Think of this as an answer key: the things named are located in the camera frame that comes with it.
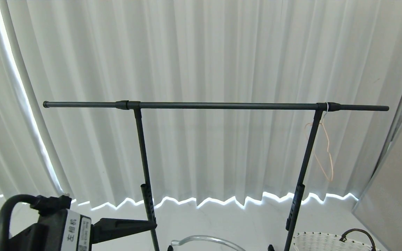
brown basket handle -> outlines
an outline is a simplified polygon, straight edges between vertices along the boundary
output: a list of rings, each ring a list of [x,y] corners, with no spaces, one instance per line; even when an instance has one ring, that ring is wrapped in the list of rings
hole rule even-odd
[[[355,231],[366,234],[366,235],[368,236],[368,238],[370,239],[370,242],[372,243],[372,251],[376,251],[375,241],[373,241],[372,236],[371,236],[367,231],[362,230],[362,229],[353,228],[353,229],[350,229],[350,230],[348,230],[348,231],[345,231],[345,232],[342,234],[342,237],[341,237],[340,241],[345,242],[345,241],[347,240],[347,235],[348,235],[349,233],[355,232]]]

white basket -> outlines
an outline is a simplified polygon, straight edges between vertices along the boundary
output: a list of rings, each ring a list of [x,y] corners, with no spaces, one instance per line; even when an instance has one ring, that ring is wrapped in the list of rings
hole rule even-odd
[[[347,239],[347,234],[353,231],[366,234],[372,244]],[[296,251],[380,251],[375,247],[375,242],[367,231],[356,228],[344,232],[342,236],[321,232],[302,232],[297,233],[292,240]]]

black garment rack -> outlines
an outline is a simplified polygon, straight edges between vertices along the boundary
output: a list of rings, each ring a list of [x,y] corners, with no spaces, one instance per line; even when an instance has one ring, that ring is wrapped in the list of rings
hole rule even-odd
[[[297,186],[292,199],[291,210],[286,221],[288,236],[284,251],[289,251],[292,236],[296,227],[297,216],[300,210],[305,185],[305,178],[308,161],[310,160],[314,140],[316,138],[319,122],[323,112],[334,112],[339,110],[352,111],[388,111],[389,107],[384,105],[341,105],[333,102],[315,104],[288,104],[288,103],[199,103],[199,102],[140,102],[140,101],[117,101],[117,102],[43,102],[45,108],[49,107],[77,107],[77,108],[117,108],[121,110],[134,110],[136,118],[137,135],[139,137],[139,147],[142,158],[142,168],[145,177],[145,184],[141,185],[142,196],[144,199],[145,210],[148,221],[156,223],[155,210],[151,195],[150,173],[148,170],[147,151],[145,150],[144,130],[142,126],[141,109],[240,109],[240,110],[314,110],[314,119],[311,127],[310,136],[305,149],[302,167],[297,181]],[[151,231],[151,238],[155,251],[159,251],[158,237],[156,230]],[[269,251],[273,251],[273,246],[268,246]]]

marble surface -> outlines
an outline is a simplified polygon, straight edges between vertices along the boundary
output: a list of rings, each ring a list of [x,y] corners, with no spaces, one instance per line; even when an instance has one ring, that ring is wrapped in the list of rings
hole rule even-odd
[[[4,198],[0,198],[0,207],[4,201]],[[351,197],[346,200],[327,197],[323,203],[310,199],[300,209],[296,232],[320,231],[341,235],[351,228],[365,229],[351,214],[355,203]],[[234,201],[226,205],[207,202],[197,208],[194,201],[182,205],[165,201],[155,210],[158,223],[156,232],[161,251],[165,251],[172,240],[181,240],[189,235],[213,235],[224,238],[247,251],[266,251],[268,244],[272,244],[276,251],[283,250],[287,235],[284,227],[291,200],[277,202],[264,197],[258,204],[249,202],[242,208]],[[131,202],[126,202],[118,209],[105,206],[97,210],[91,210],[89,204],[79,206],[78,203],[73,203],[72,210],[91,217],[93,223],[100,218],[147,219],[144,205],[133,205]],[[12,215],[11,233],[16,234],[35,223],[37,218],[37,213],[27,205],[17,205]],[[359,233],[349,238],[369,242],[367,237]],[[378,248],[385,250],[381,244]],[[226,246],[206,242],[190,242],[174,249],[176,251],[231,250]],[[151,237],[148,232],[140,233],[95,244],[92,250],[151,251]]]

curved metal tube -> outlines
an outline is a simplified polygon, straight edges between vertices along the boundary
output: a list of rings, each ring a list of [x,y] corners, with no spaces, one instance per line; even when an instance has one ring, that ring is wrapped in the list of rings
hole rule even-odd
[[[233,248],[237,251],[246,251],[242,247],[236,245],[235,243],[232,243],[228,240],[224,240],[221,238],[213,237],[213,236],[208,236],[208,235],[192,235],[187,238],[184,238],[180,241],[177,240],[172,240],[172,246],[181,246],[186,244],[187,242],[191,241],[206,241],[206,242],[213,242],[213,243],[218,243],[224,246],[228,246],[230,248]]]

